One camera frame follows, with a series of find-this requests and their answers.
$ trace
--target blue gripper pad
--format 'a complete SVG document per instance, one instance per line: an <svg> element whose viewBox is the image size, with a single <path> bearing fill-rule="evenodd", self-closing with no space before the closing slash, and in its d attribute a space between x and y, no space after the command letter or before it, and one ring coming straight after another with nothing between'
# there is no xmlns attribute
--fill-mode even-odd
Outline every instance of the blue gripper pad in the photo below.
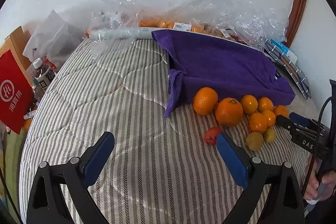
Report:
<svg viewBox="0 0 336 224"><path fill-rule="evenodd" d="M296 114L295 112L292 112L291 114L289 114L289 119L292 122L297 123L302 127L308 128L310 126L310 121L307 118L302 117L299 114Z"/></svg>
<svg viewBox="0 0 336 224"><path fill-rule="evenodd" d="M87 188L95 184L113 148L114 136L109 132L83 170L83 187Z"/></svg>
<svg viewBox="0 0 336 224"><path fill-rule="evenodd" d="M220 133L217 135L217 149L236 184L242 186L245 190L249 185L248 170L243 162L240 160L239 155L234 150L232 145L224 137L224 134L225 133Z"/></svg>

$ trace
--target hand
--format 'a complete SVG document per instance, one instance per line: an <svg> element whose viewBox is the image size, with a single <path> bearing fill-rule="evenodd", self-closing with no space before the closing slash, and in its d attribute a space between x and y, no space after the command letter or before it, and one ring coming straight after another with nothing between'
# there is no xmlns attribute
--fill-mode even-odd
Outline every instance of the hand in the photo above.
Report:
<svg viewBox="0 0 336 224"><path fill-rule="evenodd" d="M310 154L310 156L308 158L308 164L306 166L306 174L307 174L308 169L309 169L309 164L311 162L311 157L312 157L312 154ZM317 167L317 162L315 160L314 165L313 165L313 169L311 171L311 175L310 175L310 178L309 178L309 182L308 182L308 185L307 185L307 189L306 189L306 192L303 196L303 198L305 200L312 200L318 194L317 188L319 186L319 181L317 180L316 173L315 173L316 167ZM322 195L320 197L320 201L328 199L334 193L334 188L335 188L335 185L336 185L336 173L334 171L330 171L330 172L326 173L322 177L322 182L324 184L327 184L327 187L324 190L324 192L322 193Z"/></svg>

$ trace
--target purple towel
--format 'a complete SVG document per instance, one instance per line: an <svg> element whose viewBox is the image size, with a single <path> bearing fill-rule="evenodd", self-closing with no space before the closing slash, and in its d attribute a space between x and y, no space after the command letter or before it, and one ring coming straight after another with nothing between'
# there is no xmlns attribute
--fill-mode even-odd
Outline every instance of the purple towel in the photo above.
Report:
<svg viewBox="0 0 336 224"><path fill-rule="evenodd" d="M251 94L257 99L268 97L277 106L289 105L295 97L287 80L260 51L192 32L159 30L152 36L171 56L166 117L175 107L191 103L204 86L213 88L219 100L240 100Z"/></svg>

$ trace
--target red paper bag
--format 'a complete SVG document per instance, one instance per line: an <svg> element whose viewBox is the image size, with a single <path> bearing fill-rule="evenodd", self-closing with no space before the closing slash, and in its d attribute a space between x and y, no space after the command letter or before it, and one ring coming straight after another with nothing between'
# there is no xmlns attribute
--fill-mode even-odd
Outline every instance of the red paper bag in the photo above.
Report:
<svg viewBox="0 0 336 224"><path fill-rule="evenodd" d="M20 134L33 91L10 50L0 57L0 120Z"/></svg>

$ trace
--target mattress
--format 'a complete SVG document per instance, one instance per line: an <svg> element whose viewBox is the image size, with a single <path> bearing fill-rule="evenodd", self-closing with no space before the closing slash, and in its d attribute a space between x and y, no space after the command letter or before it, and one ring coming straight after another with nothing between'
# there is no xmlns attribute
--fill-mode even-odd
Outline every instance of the mattress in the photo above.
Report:
<svg viewBox="0 0 336 224"><path fill-rule="evenodd" d="M116 146L97 182L89 187L109 223L221 223L235 205L237 186L215 146L204 144L204 132L216 126L214 116L199 116L184 105L164 117L169 98L167 53L151 39L132 46L111 43L93 59L90 40L83 41L64 64L43 97L29 129L21 158L20 212L26 221L29 193L40 162L66 163L95 144L104 131ZM312 101L300 91L288 106L316 118ZM258 152L265 163L292 163L300 184L308 153L275 126L277 138ZM226 129L246 149L247 117ZM68 189L63 195L75 223L82 223ZM266 186L250 223L265 204Z"/></svg>

